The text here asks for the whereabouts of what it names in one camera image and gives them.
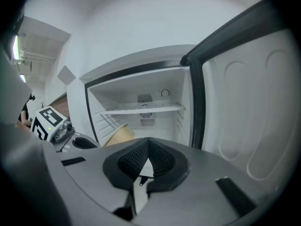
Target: ceiling light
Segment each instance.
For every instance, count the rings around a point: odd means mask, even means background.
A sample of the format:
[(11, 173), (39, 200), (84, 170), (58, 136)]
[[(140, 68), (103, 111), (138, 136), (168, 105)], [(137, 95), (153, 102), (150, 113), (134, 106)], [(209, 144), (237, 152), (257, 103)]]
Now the ceiling light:
[(21, 79), (24, 81), (24, 83), (26, 83), (24, 74), (20, 74), (20, 77), (21, 77)]
[(19, 60), (19, 50), (18, 50), (18, 36), (15, 37), (15, 42), (13, 46), (14, 58)]

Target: black shirt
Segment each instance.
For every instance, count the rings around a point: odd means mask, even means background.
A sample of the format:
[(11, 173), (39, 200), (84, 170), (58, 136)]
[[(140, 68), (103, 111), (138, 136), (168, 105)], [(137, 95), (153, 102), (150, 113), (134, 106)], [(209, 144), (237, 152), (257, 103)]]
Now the black shirt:
[(27, 109), (27, 105), (25, 104), (22, 111), (26, 111), (26, 119), (28, 120), (28, 109)]

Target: person's arm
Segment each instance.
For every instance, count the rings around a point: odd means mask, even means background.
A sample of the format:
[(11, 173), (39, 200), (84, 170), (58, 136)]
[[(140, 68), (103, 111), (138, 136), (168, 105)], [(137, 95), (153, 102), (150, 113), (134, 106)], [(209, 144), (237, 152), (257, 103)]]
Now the person's arm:
[(26, 131), (30, 131), (30, 128), (27, 127), (27, 126), (25, 126), (24, 124), (22, 124), (19, 120), (17, 120), (16, 126), (17, 126), (18, 128), (24, 129), (24, 130), (26, 130)]
[(32, 122), (26, 119), (26, 111), (21, 111), (21, 122), (25, 126), (31, 126)]

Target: brick wall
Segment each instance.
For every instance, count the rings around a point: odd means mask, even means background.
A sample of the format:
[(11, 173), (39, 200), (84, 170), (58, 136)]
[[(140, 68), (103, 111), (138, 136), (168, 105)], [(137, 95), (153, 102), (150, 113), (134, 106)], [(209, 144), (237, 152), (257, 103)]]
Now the brick wall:
[(54, 103), (50, 104), (50, 106), (56, 109), (63, 116), (69, 118), (70, 114), (69, 114), (67, 95), (63, 96), (62, 98), (58, 99)]

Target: refrigerator shelf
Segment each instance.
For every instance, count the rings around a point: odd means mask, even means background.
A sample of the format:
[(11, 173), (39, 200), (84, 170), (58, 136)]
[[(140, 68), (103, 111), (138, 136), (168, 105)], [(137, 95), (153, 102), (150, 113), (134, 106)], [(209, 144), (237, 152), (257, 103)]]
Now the refrigerator shelf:
[(168, 111), (179, 111), (185, 110), (185, 107), (179, 103), (163, 103), (154, 105), (138, 105), (135, 107), (118, 107), (106, 111), (101, 111), (99, 114), (140, 114), (140, 113), (156, 113), (156, 112), (168, 112)]

